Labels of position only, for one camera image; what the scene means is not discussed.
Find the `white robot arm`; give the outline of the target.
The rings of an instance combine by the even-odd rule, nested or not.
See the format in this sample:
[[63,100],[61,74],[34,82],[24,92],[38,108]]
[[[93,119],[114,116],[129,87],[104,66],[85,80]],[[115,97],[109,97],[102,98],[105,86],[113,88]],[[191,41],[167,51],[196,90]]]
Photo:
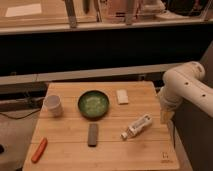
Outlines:
[[171,68],[163,74],[164,86],[158,92],[163,124],[174,116],[183,99],[213,117],[213,88],[202,82],[204,77],[203,65],[195,61]]

